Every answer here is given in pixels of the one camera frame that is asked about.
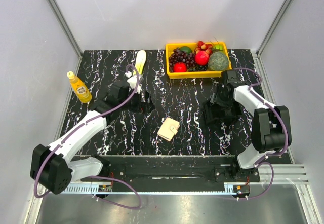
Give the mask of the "beige leather card holder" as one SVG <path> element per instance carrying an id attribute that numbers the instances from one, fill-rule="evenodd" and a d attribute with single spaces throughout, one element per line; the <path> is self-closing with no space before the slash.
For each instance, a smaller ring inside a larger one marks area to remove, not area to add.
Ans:
<path id="1" fill-rule="evenodd" d="M 178 133 L 180 122 L 167 117 L 162 123 L 157 135 L 167 141 L 171 141 L 173 137 Z"/>

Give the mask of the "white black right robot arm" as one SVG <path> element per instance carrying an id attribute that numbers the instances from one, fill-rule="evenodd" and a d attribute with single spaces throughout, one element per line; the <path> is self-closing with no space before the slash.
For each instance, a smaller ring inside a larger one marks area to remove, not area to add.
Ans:
<path id="1" fill-rule="evenodd" d="M 270 156 L 281 156 L 291 145 L 290 113 L 286 106 L 277 106 L 260 96 L 254 84 L 240 79 L 237 69 L 221 73 L 221 84 L 203 103 L 206 124 L 233 123 L 246 109 L 252 118 L 251 144 L 238 154 L 226 176 L 242 181 Z"/>

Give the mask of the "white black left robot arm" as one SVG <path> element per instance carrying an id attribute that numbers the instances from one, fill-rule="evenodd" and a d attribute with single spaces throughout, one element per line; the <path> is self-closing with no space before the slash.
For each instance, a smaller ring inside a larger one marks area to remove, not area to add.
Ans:
<path id="1" fill-rule="evenodd" d="M 39 144 L 32 153 L 30 176 L 53 194 L 63 192 L 72 181 L 94 176 L 99 181 L 109 177 L 108 161 L 99 156 L 73 161 L 76 153 L 97 133 L 119 117 L 122 111 L 149 114 L 155 106 L 149 91 L 135 92 L 126 81 L 113 83 L 108 93 L 97 100 L 66 134 L 48 146 Z"/>

